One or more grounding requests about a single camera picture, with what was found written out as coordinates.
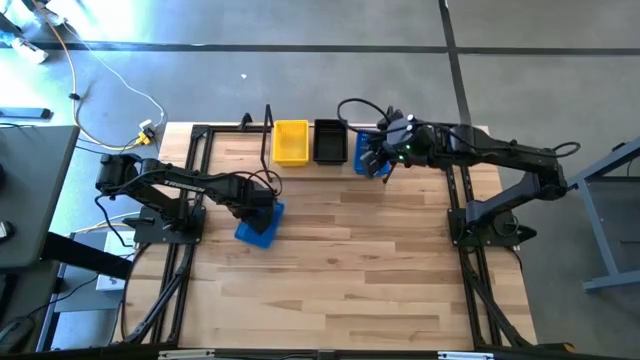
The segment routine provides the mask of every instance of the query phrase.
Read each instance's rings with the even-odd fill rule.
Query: floor
[[[426,120],[470,119],[488,125],[497,138],[524,144],[579,141],[582,150],[561,161],[567,177],[639,133],[640,2],[634,0],[185,3],[54,0],[51,8],[67,16],[84,39],[116,42],[110,49],[118,51],[97,55],[156,98],[169,121],[238,121],[244,112],[259,116],[265,103],[276,118],[326,118],[334,116],[340,100],[358,96]],[[443,31],[449,25],[442,22],[444,4],[454,36]],[[54,41],[45,29],[24,29],[34,41]],[[454,45],[462,49],[447,53]],[[72,48],[80,49],[72,56],[85,98],[79,117],[91,133],[124,144],[138,123],[157,121],[153,105],[128,92],[81,45]],[[64,53],[49,52],[45,64],[32,66],[0,50],[0,84],[10,84],[0,90],[0,103],[46,106],[55,112],[51,124],[70,124],[69,67]],[[347,115],[376,120],[359,107]],[[136,152],[156,154],[154,148]],[[92,205],[97,168],[98,155],[76,151],[53,231],[68,233],[101,220]],[[640,164],[631,172],[640,174]],[[501,170],[500,176],[504,187],[519,180],[515,171]],[[126,199],[107,208],[113,215],[137,210]],[[538,230],[537,238],[521,246],[521,255],[539,341],[637,356],[640,287],[582,291],[581,282],[603,275],[604,265],[581,199],[570,193],[553,203],[527,204],[516,214]],[[54,346],[107,342],[112,316],[65,316]],[[97,335],[79,339],[71,322]]]

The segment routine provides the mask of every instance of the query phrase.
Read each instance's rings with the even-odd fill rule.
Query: desk
[[[192,125],[167,125],[161,161],[184,165]],[[259,134],[216,133],[210,172],[258,170],[260,147]],[[385,186],[326,169],[331,175],[322,180],[301,175],[303,168],[280,171],[286,211],[267,251],[234,239],[237,220],[205,201],[205,235],[196,247],[180,347],[471,349],[444,174],[398,168]],[[501,190],[494,166],[474,166],[471,177],[478,199]],[[166,251],[151,246],[133,272],[130,331],[158,296]],[[496,301],[535,342],[516,259],[502,248],[487,248],[487,259]],[[486,323],[486,312],[480,313]],[[483,333],[488,338],[486,324]]]

